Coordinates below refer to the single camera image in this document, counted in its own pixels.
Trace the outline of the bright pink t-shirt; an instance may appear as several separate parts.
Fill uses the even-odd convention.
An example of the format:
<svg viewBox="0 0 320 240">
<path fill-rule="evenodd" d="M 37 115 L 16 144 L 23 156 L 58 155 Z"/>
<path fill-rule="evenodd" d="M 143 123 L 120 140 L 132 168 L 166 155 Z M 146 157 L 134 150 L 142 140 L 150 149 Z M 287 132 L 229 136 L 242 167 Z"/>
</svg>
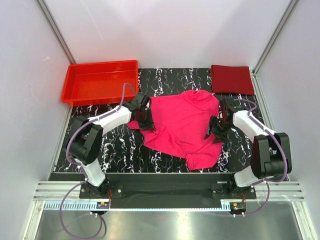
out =
<svg viewBox="0 0 320 240">
<path fill-rule="evenodd" d="M 139 130 L 144 146 L 186 160 L 190 171 L 211 168 L 218 161 L 222 143 L 206 137 L 211 116 L 218 115 L 219 101 L 206 90 L 188 90 L 181 94 L 151 98 L 154 130 L 143 130 L 137 121 L 127 124 Z"/>
</svg>

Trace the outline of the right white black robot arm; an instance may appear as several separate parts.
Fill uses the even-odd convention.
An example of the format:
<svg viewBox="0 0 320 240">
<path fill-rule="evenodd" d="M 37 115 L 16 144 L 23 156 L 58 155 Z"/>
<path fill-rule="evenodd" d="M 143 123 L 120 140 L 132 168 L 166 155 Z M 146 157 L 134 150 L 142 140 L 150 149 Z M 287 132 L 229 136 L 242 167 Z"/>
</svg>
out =
<svg viewBox="0 0 320 240">
<path fill-rule="evenodd" d="M 253 187 L 261 182 L 279 183 L 292 171 L 289 136 L 276 132 L 260 122 L 254 115 L 253 108 L 240 104 L 250 103 L 246 99 L 225 98 L 218 104 L 218 116 L 211 116 L 205 139 L 214 136 L 213 144 L 227 139 L 227 131 L 238 128 L 252 142 L 250 166 L 238 171 L 227 185 L 228 195 L 239 198 L 246 187 Z"/>
</svg>

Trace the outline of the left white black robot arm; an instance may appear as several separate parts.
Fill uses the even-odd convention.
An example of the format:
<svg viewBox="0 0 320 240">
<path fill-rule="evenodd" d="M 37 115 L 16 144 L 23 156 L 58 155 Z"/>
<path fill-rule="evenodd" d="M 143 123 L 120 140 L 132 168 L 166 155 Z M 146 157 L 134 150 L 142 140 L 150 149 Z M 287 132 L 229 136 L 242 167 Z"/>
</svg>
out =
<svg viewBox="0 0 320 240">
<path fill-rule="evenodd" d="M 132 100 L 121 101 L 108 112 L 91 118 L 80 116 L 73 122 L 65 149 L 66 159 L 80 168 L 95 197 L 103 198 L 108 193 L 106 176 L 98 161 L 103 136 L 132 121 L 138 122 L 142 130 L 154 130 L 151 106 L 152 99 L 138 92 Z"/>
</svg>

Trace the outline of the folded dark red t-shirt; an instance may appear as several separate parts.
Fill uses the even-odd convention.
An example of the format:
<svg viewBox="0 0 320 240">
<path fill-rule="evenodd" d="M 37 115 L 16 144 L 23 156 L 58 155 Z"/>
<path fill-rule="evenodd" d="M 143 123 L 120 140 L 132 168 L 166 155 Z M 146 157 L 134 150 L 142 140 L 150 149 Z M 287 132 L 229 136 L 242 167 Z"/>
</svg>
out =
<svg viewBox="0 0 320 240">
<path fill-rule="evenodd" d="M 216 94 L 253 95 L 255 93 L 248 66 L 212 65 L 211 89 Z"/>
</svg>

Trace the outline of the red plastic bin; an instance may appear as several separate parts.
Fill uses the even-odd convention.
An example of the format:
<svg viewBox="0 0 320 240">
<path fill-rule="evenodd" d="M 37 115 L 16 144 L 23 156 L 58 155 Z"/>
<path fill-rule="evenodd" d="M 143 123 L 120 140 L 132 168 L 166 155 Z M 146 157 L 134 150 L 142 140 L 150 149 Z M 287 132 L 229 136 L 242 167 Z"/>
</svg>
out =
<svg viewBox="0 0 320 240">
<path fill-rule="evenodd" d="M 66 72 L 61 101 L 71 107 L 117 104 L 134 98 L 139 91 L 138 61 L 123 60 L 71 64 Z"/>
</svg>

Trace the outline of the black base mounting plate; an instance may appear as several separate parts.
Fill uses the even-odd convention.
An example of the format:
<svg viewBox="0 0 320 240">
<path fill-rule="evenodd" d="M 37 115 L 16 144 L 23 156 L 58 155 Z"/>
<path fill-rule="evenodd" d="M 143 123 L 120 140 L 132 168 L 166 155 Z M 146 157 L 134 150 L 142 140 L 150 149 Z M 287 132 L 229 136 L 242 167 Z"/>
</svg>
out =
<svg viewBox="0 0 320 240">
<path fill-rule="evenodd" d="M 108 173 L 99 189 L 87 184 L 81 199 L 105 199 L 119 206 L 215 207 L 218 202 L 246 200 L 251 187 L 231 188 L 231 173 Z"/>
</svg>

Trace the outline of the left aluminium frame post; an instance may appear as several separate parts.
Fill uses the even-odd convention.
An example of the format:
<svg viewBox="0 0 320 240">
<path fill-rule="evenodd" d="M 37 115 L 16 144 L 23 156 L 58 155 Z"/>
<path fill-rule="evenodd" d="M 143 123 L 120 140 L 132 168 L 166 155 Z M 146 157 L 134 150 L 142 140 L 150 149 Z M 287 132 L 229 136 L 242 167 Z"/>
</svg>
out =
<svg viewBox="0 0 320 240">
<path fill-rule="evenodd" d="M 70 48 L 67 45 L 67 42 L 65 41 L 59 27 L 58 24 L 56 23 L 56 20 L 53 16 L 53 14 L 51 13 L 49 6 L 47 5 L 45 0 L 35 0 L 36 4 L 38 5 L 41 13 L 43 14 L 46 22 L 48 23 L 55 39 L 57 40 L 61 50 L 63 51 L 65 57 L 67 58 L 68 62 L 71 65 L 76 64 L 76 60 L 70 50 Z"/>
</svg>

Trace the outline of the aluminium frame post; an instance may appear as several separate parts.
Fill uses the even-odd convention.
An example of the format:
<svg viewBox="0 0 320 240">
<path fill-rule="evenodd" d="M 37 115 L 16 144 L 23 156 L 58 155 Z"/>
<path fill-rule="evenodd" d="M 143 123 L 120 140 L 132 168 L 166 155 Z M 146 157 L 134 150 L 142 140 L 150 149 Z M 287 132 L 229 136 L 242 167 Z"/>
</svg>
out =
<svg viewBox="0 0 320 240">
<path fill-rule="evenodd" d="M 63 51 L 65 57 L 67 58 L 68 62 L 71 65 L 76 64 L 76 60 L 70 50 L 70 48 L 67 45 L 67 42 L 65 41 L 59 27 L 58 24 L 56 23 L 56 20 L 53 16 L 53 14 L 51 13 L 49 6 L 47 5 L 45 0 L 35 0 L 36 4 L 38 5 L 41 13 L 43 14 L 46 22 L 48 23 L 55 39 L 57 40 L 61 50 Z"/>
<path fill-rule="evenodd" d="M 254 75 L 258 74 L 258 72 L 261 69 L 263 63 L 267 59 L 269 53 L 271 52 L 273 46 L 275 45 L 277 39 L 281 35 L 282 31 L 284 30 L 286 24 L 288 23 L 291 15 L 295 11 L 295 9 L 296 9 L 296 7 L 298 6 L 299 3 L 300 3 L 300 0 L 290 0 L 289 1 L 284 13 L 282 14 L 278 24 L 276 25 L 276 27 L 275 27 L 275 29 L 274 29 L 274 31 L 272 33 L 269 41 L 267 42 L 267 44 L 266 44 L 261 56 L 259 57 L 256 65 L 252 69 L 252 73 Z"/>
</svg>

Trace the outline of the right aluminium frame post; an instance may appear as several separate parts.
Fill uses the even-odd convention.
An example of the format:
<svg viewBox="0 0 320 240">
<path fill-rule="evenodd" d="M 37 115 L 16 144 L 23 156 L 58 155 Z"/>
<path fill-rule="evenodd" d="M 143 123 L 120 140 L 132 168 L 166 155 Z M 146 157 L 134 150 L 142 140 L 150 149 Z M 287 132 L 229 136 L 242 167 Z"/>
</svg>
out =
<svg viewBox="0 0 320 240">
<path fill-rule="evenodd" d="M 290 0 L 289 1 L 284 13 L 282 14 L 278 24 L 276 25 L 276 27 L 275 27 L 275 29 L 274 29 L 274 31 L 272 33 L 269 41 L 267 42 L 267 44 L 266 44 L 261 56 L 259 57 L 256 65 L 252 69 L 252 73 L 254 75 L 258 74 L 258 72 L 261 69 L 263 63 L 267 59 L 269 53 L 271 52 L 273 46 L 275 45 L 277 39 L 281 35 L 282 31 L 284 30 L 286 24 L 288 23 L 291 15 L 295 11 L 295 9 L 296 9 L 296 7 L 298 6 L 299 3 L 300 3 L 300 0 Z"/>
</svg>

